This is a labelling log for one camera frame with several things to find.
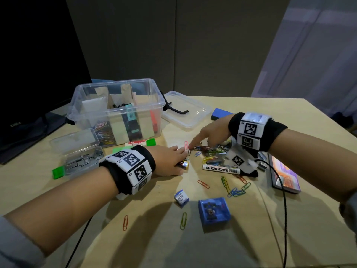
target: finger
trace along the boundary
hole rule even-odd
[[[182,153],[177,154],[177,162],[181,162],[187,157],[187,151],[183,151]]]
[[[181,176],[184,173],[183,169],[179,168],[179,167],[174,167],[172,170],[172,175],[175,176]]]
[[[181,154],[185,151],[185,147],[179,148],[178,150],[176,150],[177,153]]]
[[[208,137],[208,132],[206,130],[201,130],[198,135],[196,135],[191,143],[189,144],[189,150],[192,150],[199,142]]]

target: blue plastic box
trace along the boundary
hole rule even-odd
[[[224,198],[199,200],[199,213],[202,225],[228,222],[231,219],[231,213]]]

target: wooden table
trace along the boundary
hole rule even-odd
[[[357,139],[304,99],[194,97],[230,112],[256,111],[272,115],[290,129],[330,141],[357,152]],[[161,145],[183,146],[200,128],[186,132],[163,120]],[[0,168],[0,214],[5,214],[65,182],[53,180],[59,166],[49,141],[76,131],[65,125]],[[105,149],[106,154],[112,148]],[[135,196],[112,200],[90,223],[71,267],[280,267],[283,255],[283,199],[271,188],[267,173],[259,171],[252,186],[238,198],[226,198],[232,219],[221,230],[203,232],[199,199],[225,197],[220,173],[203,171],[202,158],[190,156],[187,174],[151,180]],[[242,186],[226,175],[231,188]],[[197,180],[210,185],[201,186]],[[288,267],[331,266],[357,263],[354,234],[343,222],[338,203],[303,179],[302,192],[287,194]],[[179,208],[173,194],[184,189],[190,202]],[[183,212],[187,225],[180,230]],[[128,215],[128,229],[123,219]],[[82,229],[51,255],[45,267],[64,267]]]

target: sleeve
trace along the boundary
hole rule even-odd
[[[357,192],[344,204],[340,204],[340,213],[346,225],[355,233],[357,244]]]
[[[34,268],[45,264],[42,251],[0,216],[0,267]]]

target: pile of paper clips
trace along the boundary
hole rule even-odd
[[[242,186],[242,188],[240,190],[238,190],[237,187],[233,188],[232,190],[229,188],[227,179],[225,176],[221,176],[221,181],[223,183],[223,186],[225,187],[225,189],[227,190],[227,197],[238,197],[240,195],[244,195],[246,193],[246,190],[252,185],[250,182],[247,182],[242,176],[240,175],[234,175],[236,176],[241,182],[244,183],[244,185]]]
[[[113,130],[110,126],[110,122],[104,121],[104,122],[98,123],[97,125],[94,126],[93,129],[95,131],[95,134],[98,137],[99,145],[102,148],[105,148],[107,146],[116,145],[115,137],[113,134]]]

